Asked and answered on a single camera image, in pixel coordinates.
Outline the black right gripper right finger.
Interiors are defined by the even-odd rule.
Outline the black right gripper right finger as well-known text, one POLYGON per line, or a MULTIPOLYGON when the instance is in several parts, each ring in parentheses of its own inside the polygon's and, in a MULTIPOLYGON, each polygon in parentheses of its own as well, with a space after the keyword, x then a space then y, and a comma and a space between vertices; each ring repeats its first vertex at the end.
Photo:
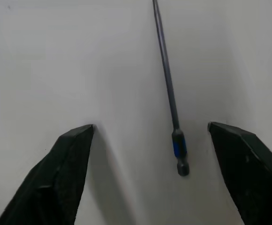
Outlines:
POLYGON ((225 185, 245 225, 272 225, 272 152, 254 134, 210 122, 225 185))

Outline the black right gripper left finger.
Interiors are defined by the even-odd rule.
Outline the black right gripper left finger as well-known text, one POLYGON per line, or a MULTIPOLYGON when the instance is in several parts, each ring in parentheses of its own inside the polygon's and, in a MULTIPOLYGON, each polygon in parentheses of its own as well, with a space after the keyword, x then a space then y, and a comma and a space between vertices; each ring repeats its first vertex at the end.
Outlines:
POLYGON ((89 124, 59 136, 17 189, 0 225, 74 225, 93 135, 89 124))

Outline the long metal bit blue band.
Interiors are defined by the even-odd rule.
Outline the long metal bit blue band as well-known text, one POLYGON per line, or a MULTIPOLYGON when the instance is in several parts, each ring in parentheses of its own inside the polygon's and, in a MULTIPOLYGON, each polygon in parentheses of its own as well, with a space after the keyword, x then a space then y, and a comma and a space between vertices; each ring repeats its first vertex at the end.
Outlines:
POLYGON ((174 96, 174 88, 170 72, 169 59, 167 55, 165 36, 163 31, 162 19, 159 10, 158 0, 152 0, 155 24, 159 40, 159 48, 162 58, 162 65, 166 81, 167 95, 172 116, 173 132, 172 141, 174 148, 174 155, 177 159, 177 171, 182 177, 189 175, 189 164, 187 162, 187 148, 183 131, 180 129, 178 112, 176 108, 176 101, 174 96))

